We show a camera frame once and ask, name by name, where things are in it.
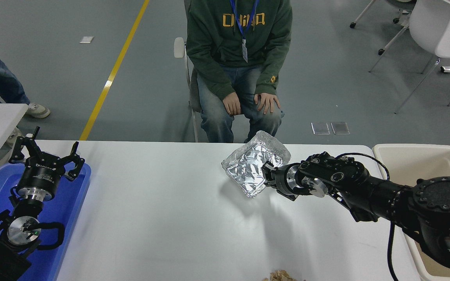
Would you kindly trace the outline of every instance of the gray floor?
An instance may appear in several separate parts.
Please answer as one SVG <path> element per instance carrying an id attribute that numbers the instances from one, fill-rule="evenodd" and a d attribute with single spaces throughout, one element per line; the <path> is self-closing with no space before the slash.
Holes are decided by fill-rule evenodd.
<path id="1" fill-rule="evenodd" d="M 393 110 L 422 78 L 430 55 L 406 32 L 368 70 L 399 30 L 395 9 L 378 1 L 352 30 L 368 0 L 291 0 L 293 41 L 280 73 L 285 144 L 421 143 L 450 145 L 450 74 L 435 71 L 398 115 Z M 0 55 L 32 101 L 52 110 L 25 117 L 40 139 L 79 139 L 143 1 L 0 1 Z M 192 142 L 183 61 L 173 40 L 185 37 L 183 2 L 152 0 L 89 140 Z M 82 36 L 95 36 L 79 44 Z M 450 65 L 445 60 L 442 65 Z M 311 122 L 346 121 L 350 135 L 314 135 Z M 234 123 L 236 142 L 248 130 Z M 200 140 L 206 141 L 200 130 Z"/>

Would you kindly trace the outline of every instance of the chair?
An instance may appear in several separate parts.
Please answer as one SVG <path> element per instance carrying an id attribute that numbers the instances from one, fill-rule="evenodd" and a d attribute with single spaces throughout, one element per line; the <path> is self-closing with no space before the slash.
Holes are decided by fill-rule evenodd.
<path id="1" fill-rule="evenodd" d="M 412 39 L 421 48 L 432 53 L 434 57 L 436 56 L 437 60 L 411 94 L 395 110 L 395 113 L 411 98 L 425 78 L 440 63 L 441 58 L 450 59 L 450 1 L 418 0 L 409 19 L 409 30 Z"/>
<path id="2" fill-rule="evenodd" d="M 357 23 L 359 22 L 359 20 L 362 18 L 362 16 L 368 11 L 368 9 L 376 2 L 376 0 L 371 0 L 371 2 L 366 6 L 366 8 L 364 8 L 364 11 L 361 12 L 361 14 L 357 17 L 357 19 L 355 19 L 355 21 L 353 23 L 350 23 L 350 28 L 355 28 L 355 26 L 357 25 Z M 410 14 L 412 12 L 412 10 L 414 9 L 414 4 L 416 1 L 411 1 L 411 2 L 402 2 L 402 1 L 398 1 L 398 0 L 386 0 L 386 2 L 388 2 L 390 5 L 396 7 L 399 9 L 399 14 L 402 15 L 403 13 L 406 14 Z M 393 19 L 393 23 L 398 23 L 399 22 L 399 17 L 396 17 Z M 385 47 L 381 48 L 378 51 L 378 55 L 383 55 L 383 53 L 388 50 L 388 48 L 390 48 L 390 46 L 395 42 L 395 40 L 397 40 L 409 27 L 409 24 L 407 23 L 407 20 L 402 23 L 403 28 L 397 33 L 397 35 L 395 35 L 395 37 L 393 37 L 390 42 L 388 42 L 388 44 L 386 44 Z"/>
<path id="3" fill-rule="evenodd" d="M 177 59 L 184 59 L 185 66 L 185 76 L 187 79 L 187 86 L 189 87 L 189 106 L 191 107 L 192 112 L 192 122 L 194 127 L 194 138 L 195 142 L 199 142 L 198 140 L 198 131 L 199 127 L 197 125 L 197 121 L 195 119 L 195 113 L 201 113 L 202 108 L 200 107 L 199 100 L 199 88 L 197 84 L 197 71 L 192 69 L 192 73 L 189 71 L 189 58 L 187 57 L 186 52 L 186 43 L 182 37 L 178 37 L 175 39 L 175 44 L 173 46 L 173 51 L 175 53 L 175 57 Z"/>

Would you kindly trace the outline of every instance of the hand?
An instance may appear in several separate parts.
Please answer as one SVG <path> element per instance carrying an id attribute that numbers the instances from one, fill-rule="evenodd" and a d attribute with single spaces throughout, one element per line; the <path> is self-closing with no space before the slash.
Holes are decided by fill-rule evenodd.
<path id="1" fill-rule="evenodd" d="M 228 114 L 234 116 L 241 114 L 241 103 L 235 92 L 229 94 L 223 99 L 223 105 Z"/>
<path id="2" fill-rule="evenodd" d="M 277 107 L 280 108 L 279 99 L 275 94 L 267 94 L 266 92 L 263 92 L 261 94 L 255 94 L 255 105 L 258 104 L 258 111 L 260 111 L 262 108 L 265 108 L 263 110 L 263 114 L 266 114 L 268 112 L 268 109 L 270 109 L 270 113 L 273 113 L 273 102 L 277 103 Z"/>

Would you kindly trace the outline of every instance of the wood shavings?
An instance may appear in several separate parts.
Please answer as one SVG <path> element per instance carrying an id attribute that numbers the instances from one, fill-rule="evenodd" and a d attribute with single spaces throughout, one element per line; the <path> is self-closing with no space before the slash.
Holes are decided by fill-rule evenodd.
<path id="1" fill-rule="evenodd" d="M 286 270 L 277 270 L 270 273 L 270 281 L 296 281 L 296 279 L 291 278 Z"/>

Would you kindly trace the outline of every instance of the knee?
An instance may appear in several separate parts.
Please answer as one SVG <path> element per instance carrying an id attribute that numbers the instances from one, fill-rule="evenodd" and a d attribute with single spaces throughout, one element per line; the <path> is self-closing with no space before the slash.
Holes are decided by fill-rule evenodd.
<path id="1" fill-rule="evenodd" d="M 279 126 L 283 115 L 284 113 L 280 110 L 267 112 L 266 114 L 261 114 L 261 122 L 265 125 Z"/>

